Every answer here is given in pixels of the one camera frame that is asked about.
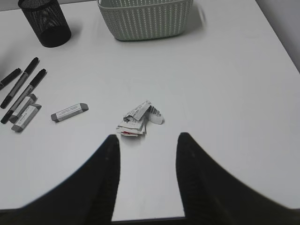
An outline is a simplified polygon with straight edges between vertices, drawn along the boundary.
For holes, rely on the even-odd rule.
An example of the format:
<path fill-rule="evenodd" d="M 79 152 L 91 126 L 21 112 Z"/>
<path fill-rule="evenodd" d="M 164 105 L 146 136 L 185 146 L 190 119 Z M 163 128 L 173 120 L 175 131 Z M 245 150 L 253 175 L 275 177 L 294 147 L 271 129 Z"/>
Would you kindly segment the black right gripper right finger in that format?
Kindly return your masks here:
<path fill-rule="evenodd" d="M 300 212 L 256 192 L 220 166 L 193 139 L 181 133 L 176 175 L 189 225 L 298 225 Z"/>

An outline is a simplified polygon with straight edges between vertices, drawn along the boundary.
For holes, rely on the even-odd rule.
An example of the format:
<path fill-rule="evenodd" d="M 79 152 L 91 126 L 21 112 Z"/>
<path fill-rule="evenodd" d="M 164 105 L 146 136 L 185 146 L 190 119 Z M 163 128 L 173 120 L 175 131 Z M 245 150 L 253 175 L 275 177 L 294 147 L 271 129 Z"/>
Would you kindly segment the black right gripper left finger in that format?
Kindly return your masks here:
<path fill-rule="evenodd" d="M 120 146 L 109 135 L 69 178 L 0 218 L 2 225 L 110 225 L 120 181 Z"/>

